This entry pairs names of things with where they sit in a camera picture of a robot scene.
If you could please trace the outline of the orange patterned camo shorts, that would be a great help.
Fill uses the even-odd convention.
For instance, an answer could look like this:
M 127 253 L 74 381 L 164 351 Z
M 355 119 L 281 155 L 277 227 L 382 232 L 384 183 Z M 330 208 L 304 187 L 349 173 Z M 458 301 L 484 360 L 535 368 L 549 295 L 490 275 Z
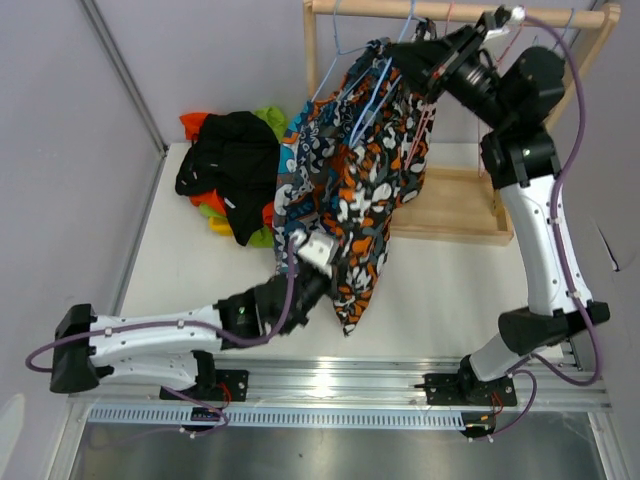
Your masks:
M 392 216 L 417 198 L 426 175 L 436 106 L 389 65 L 388 39 L 370 41 L 326 100 L 361 109 L 347 142 L 338 190 L 335 237 L 339 242 L 332 302 L 344 335 L 350 335 L 371 302 L 389 255 Z M 410 169 L 404 169 L 424 104 L 427 133 Z

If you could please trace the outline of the green shorts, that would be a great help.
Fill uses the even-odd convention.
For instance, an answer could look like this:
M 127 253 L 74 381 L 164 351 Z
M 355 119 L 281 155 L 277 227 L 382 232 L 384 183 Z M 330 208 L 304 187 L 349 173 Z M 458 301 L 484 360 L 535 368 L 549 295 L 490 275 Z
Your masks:
M 198 140 L 216 170 L 216 185 L 192 195 L 191 203 L 210 217 L 225 217 L 241 246 L 273 246 L 276 176 L 286 127 L 276 107 L 209 115 L 200 127 Z

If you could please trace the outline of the blue patterned shorts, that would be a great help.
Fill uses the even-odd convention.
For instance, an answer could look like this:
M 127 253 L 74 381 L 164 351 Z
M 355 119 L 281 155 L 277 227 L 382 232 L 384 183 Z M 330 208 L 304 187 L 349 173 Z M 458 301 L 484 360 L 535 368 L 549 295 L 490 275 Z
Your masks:
M 280 145 L 274 197 L 276 271 L 287 271 L 289 236 L 300 229 L 336 234 L 345 149 L 361 109 L 343 100 L 307 102 Z

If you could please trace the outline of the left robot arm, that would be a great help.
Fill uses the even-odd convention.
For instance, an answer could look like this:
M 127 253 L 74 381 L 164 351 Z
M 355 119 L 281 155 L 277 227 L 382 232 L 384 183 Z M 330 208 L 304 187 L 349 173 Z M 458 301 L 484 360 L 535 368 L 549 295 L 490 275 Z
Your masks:
M 216 390 L 215 355 L 266 344 L 308 322 L 331 280 L 301 265 L 243 293 L 184 312 L 143 317 L 98 315 L 72 306 L 54 334 L 49 389 L 58 394 L 103 383 L 167 387 L 197 400 Z

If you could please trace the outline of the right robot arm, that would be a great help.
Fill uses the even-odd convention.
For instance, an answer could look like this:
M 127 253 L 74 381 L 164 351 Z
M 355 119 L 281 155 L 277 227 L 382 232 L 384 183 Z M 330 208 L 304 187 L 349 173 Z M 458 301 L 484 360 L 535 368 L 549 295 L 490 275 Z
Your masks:
M 509 23 L 524 20 L 522 10 L 502 7 L 443 38 L 398 43 L 388 53 L 411 87 L 430 100 L 453 96 L 488 126 L 481 158 L 511 217 L 525 268 L 527 305 L 501 314 L 497 334 L 465 356 L 444 385 L 464 403 L 481 402 L 543 349 L 593 333 L 610 317 L 581 275 L 562 199 L 570 165 L 558 158 L 545 124 L 575 62 L 568 51 L 532 46 L 499 73 L 485 48 Z

